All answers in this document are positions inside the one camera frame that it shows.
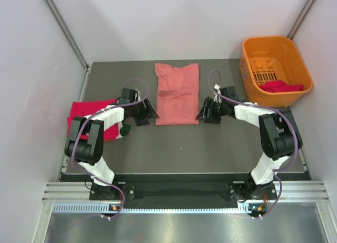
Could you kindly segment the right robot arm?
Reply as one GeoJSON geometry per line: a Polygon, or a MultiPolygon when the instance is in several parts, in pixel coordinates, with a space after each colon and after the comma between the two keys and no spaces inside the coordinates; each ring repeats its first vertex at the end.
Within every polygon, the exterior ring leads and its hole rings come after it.
{"type": "Polygon", "coordinates": [[[235,88],[214,86],[214,98],[206,97],[197,120],[219,124],[223,116],[245,121],[259,128],[263,153],[245,180],[249,197],[256,199],[265,192],[284,162],[302,147],[302,138],[290,110],[258,106],[239,101],[235,88]]]}

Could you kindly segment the salmon pink t shirt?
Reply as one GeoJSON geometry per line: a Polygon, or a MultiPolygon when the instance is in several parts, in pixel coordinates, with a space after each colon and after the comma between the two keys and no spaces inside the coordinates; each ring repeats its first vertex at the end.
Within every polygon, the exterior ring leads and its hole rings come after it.
{"type": "Polygon", "coordinates": [[[184,67],[156,63],[156,125],[198,125],[199,64],[184,67]]]}

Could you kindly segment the folded white t shirt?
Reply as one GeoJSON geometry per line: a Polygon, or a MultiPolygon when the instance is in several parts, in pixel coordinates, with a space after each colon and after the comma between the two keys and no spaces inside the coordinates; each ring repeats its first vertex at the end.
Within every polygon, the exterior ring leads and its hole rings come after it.
{"type": "Polygon", "coordinates": [[[122,128],[123,128],[123,123],[119,122],[118,123],[118,136],[116,137],[117,139],[122,138],[122,128]]]}

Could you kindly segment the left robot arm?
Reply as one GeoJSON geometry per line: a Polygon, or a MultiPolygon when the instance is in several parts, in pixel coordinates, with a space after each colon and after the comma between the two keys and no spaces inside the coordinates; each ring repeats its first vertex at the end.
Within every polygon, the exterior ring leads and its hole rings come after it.
{"type": "Polygon", "coordinates": [[[133,118],[139,127],[159,115],[148,98],[141,99],[138,90],[123,88],[116,102],[91,115],[74,117],[65,144],[65,155],[83,167],[96,185],[102,186],[101,193],[108,199],[116,198],[120,190],[114,183],[115,173],[103,158],[104,132],[117,126],[118,137],[128,135],[131,126],[123,123],[128,118],[133,118]]]}

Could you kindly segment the folded dark green t shirt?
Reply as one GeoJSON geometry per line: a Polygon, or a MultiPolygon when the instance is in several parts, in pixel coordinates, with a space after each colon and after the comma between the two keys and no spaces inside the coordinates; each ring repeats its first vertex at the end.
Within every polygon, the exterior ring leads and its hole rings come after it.
{"type": "Polygon", "coordinates": [[[123,124],[123,128],[122,128],[122,136],[127,136],[130,133],[131,130],[131,125],[129,124],[123,124]]]}

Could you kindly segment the magenta t shirt in basket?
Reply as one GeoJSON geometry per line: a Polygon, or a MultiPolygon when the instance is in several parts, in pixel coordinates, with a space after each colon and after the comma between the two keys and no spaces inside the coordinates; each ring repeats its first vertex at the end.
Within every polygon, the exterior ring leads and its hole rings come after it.
{"type": "Polygon", "coordinates": [[[285,93],[303,91],[303,84],[289,85],[282,80],[268,81],[260,85],[259,88],[269,93],[285,93]]]}

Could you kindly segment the folded magenta t shirt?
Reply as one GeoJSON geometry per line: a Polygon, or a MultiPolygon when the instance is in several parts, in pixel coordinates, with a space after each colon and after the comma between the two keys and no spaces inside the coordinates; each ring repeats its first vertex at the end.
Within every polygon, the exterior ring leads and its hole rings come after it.
{"type": "MultiPolygon", "coordinates": [[[[69,134],[72,119],[75,116],[87,116],[96,113],[102,108],[107,107],[111,103],[117,102],[117,99],[87,101],[87,102],[73,102],[70,115],[67,117],[67,135],[69,134]]],[[[116,140],[121,138],[120,128],[118,124],[113,125],[104,131],[104,141],[116,140]]]]}

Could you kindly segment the orange plastic basket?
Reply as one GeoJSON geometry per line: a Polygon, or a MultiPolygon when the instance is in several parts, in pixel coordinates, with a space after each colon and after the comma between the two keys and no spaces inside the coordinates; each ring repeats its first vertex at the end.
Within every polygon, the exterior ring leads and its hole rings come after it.
{"type": "Polygon", "coordinates": [[[250,37],[242,43],[240,71],[250,102],[274,108],[288,107],[313,88],[303,58],[292,40],[284,36],[250,37]],[[302,85],[300,91],[268,92],[266,82],[302,85]]]}

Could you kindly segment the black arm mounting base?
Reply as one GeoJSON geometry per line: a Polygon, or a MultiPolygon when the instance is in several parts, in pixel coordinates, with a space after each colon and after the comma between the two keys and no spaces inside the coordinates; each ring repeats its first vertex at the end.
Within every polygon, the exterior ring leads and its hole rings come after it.
{"type": "Polygon", "coordinates": [[[235,208],[238,201],[265,204],[275,200],[275,185],[252,192],[246,173],[118,174],[115,183],[125,195],[125,208],[235,208]]]}

